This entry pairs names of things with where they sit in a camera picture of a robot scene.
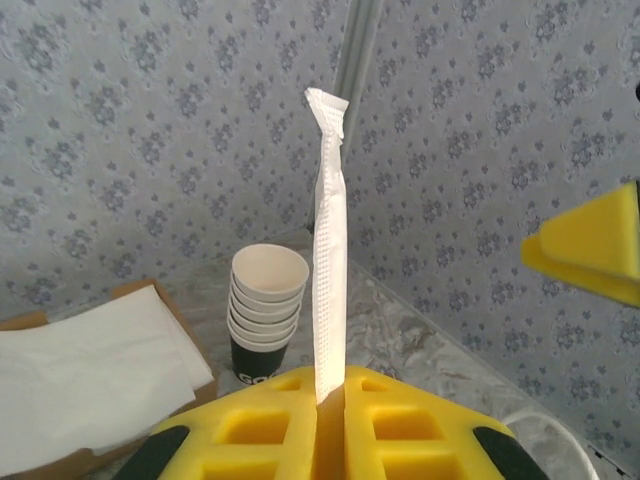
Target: black rubber pad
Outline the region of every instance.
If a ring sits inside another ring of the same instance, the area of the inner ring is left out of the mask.
[[[156,480],[188,435],[183,425],[151,435],[113,480]]]
[[[489,427],[474,428],[473,434],[505,480],[549,480],[515,438]]]

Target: cardboard box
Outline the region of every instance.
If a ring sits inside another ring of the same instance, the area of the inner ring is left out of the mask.
[[[162,286],[155,279],[146,279],[122,285],[121,287],[118,287],[111,292],[111,297],[114,299],[120,298],[149,285],[153,285],[155,287],[156,292],[158,292],[158,296],[169,308],[169,310],[171,310],[171,313],[173,313],[173,315],[176,317],[187,335],[189,335],[197,349],[200,351],[202,357],[211,367],[211,372],[213,374],[213,381],[196,390],[194,392],[196,399],[174,412],[173,415],[176,415],[178,413],[198,407],[216,399],[218,394],[218,372],[209,360],[204,346],[196,337],[193,329],[191,328],[191,325],[189,325],[189,322],[187,322],[187,320],[182,316],[176,304],[173,302],[166,290],[162,288]],[[41,327],[46,324],[46,314],[44,312],[35,312],[0,323],[0,331],[24,330],[27,328]],[[27,472],[16,474],[14,476],[11,476],[10,478],[14,478],[17,480],[69,480],[78,478],[89,473],[92,470],[108,465],[109,463],[113,462],[119,457],[122,457],[123,455],[131,453],[140,445],[142,445],[144,440],[145,439],[142,438],[99,456],[94,455],[90,449],[81,449],[56,462],[44,465],[33,470],[29,470]]]

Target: patterned wallpaper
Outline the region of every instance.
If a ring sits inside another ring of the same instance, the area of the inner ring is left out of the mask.
[[[640,7],[386,2],[346,161],[351,256],[640,471],[640,311],[522,267],[640,175]]]
[[[302,226],[347,0],[3,0],[0,318]]]

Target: wall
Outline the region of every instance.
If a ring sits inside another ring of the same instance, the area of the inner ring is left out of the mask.
[[[346,0],[0,5],[0,318],[302,226]]]
[[[540,221],[640,175],[640,8],[387,1],[346,161],[350,254],[640,470],[640,312],[521,266]]]

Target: black paper cup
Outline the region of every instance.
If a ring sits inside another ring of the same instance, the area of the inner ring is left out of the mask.
[[[255,385],[275,376],[282,365],[282,359],[289,346],[289,341],[284,346],[272,351],[254,352],[237,342],[233,335],[231,339],[231,361],[233,373],[242,383]]]

